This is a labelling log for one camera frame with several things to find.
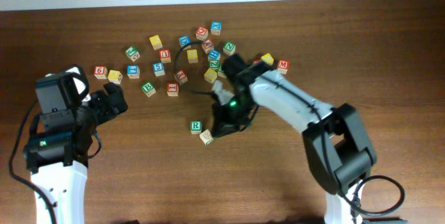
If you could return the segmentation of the green R wooden block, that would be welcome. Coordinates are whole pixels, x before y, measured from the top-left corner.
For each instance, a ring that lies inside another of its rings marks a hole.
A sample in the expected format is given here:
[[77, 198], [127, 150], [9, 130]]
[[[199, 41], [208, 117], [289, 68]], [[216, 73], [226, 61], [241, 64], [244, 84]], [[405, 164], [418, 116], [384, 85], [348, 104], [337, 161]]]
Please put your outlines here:
[[201, 134], [202, 133], [202, 122], [201, 121], [191, 121], [191, 133]]

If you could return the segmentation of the yellow S wooden block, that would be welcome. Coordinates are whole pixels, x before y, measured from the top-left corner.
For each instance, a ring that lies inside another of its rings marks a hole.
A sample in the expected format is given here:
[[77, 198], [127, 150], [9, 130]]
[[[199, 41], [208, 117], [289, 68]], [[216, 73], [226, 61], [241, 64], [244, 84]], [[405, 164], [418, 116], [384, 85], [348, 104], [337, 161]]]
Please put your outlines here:
[[199, 137], [200, 137], [201, 141], [202, 141], [205, 145], [210, 144], [210, 143], [213, 142], [213, 140], [214, 140], [213, 136], [211, 135], [211, 132], [210, 132], [208, 129], [206, 129], [205, 131], [203, 131], [203, 132], [199, 135]]

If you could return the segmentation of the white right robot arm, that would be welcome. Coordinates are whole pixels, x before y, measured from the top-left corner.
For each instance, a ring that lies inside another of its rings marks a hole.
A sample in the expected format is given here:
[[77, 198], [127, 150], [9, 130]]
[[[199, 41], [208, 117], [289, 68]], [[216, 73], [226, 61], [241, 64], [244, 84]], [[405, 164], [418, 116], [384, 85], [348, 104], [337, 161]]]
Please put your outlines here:
[[213, 137], [246, 130], [258, 108], [267, 108], [302, 134], [309, 169], [326, 192], [325, 223], [361, 223], [370, 215], [360, 201], [377, 156], [354, 107], [321, 102], [270, 65], [248, 65], [238, 54], [223, 62], [222, 71], [234, 90], [213, 85]]

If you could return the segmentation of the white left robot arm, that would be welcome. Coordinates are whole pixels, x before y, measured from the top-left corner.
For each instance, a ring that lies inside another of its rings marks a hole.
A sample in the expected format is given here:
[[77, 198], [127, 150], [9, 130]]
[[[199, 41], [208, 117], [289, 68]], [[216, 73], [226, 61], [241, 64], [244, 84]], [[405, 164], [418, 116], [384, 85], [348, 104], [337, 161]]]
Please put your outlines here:
[[38, 223], [84, 223], [88, 150], [100, 137], [97, 127], [127, 109], [120, 86], [109, 82], [90, 92], [82, 67], [72, 65], [38, 79], [41, 112], [34, 118], [24, 146], [26, 168], [36, 186]]

